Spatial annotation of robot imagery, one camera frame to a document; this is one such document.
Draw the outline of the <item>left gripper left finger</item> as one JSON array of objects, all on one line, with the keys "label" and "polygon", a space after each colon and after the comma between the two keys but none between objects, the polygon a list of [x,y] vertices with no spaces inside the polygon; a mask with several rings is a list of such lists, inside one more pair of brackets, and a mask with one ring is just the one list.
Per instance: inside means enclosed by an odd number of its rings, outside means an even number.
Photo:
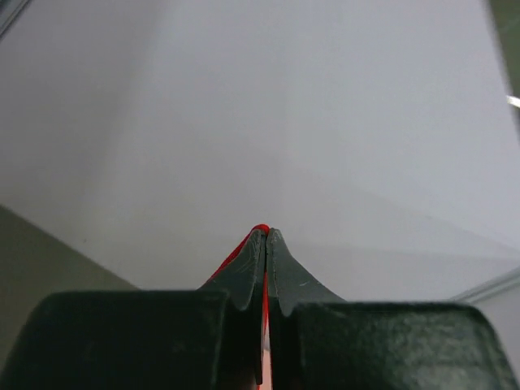
[{"label": "left gripper left finger", "polygon": [[58,292],[29,315],[4,389],[256,389],[267,231],[195,290]]}]

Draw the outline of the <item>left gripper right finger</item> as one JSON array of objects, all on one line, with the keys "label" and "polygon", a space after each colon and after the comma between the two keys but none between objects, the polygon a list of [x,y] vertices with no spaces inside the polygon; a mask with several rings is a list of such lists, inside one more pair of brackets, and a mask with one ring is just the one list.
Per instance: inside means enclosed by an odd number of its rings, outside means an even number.
[{"label": "left gripper right finger", "polygon": [[276,389],[516,389],[491,324],[450,301],[352,302],[266,239],[272,385]]}]

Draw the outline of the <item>red t shirt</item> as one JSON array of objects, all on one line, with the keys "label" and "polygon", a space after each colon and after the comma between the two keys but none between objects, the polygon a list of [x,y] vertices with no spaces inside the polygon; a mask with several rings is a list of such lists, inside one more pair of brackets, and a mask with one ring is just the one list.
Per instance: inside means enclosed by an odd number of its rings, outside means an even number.
[{"label": "red t shirt", "polygon": [[266,224],[254,226],[202,290],[226,293],[218,389],[258,389],[267,333]]}]

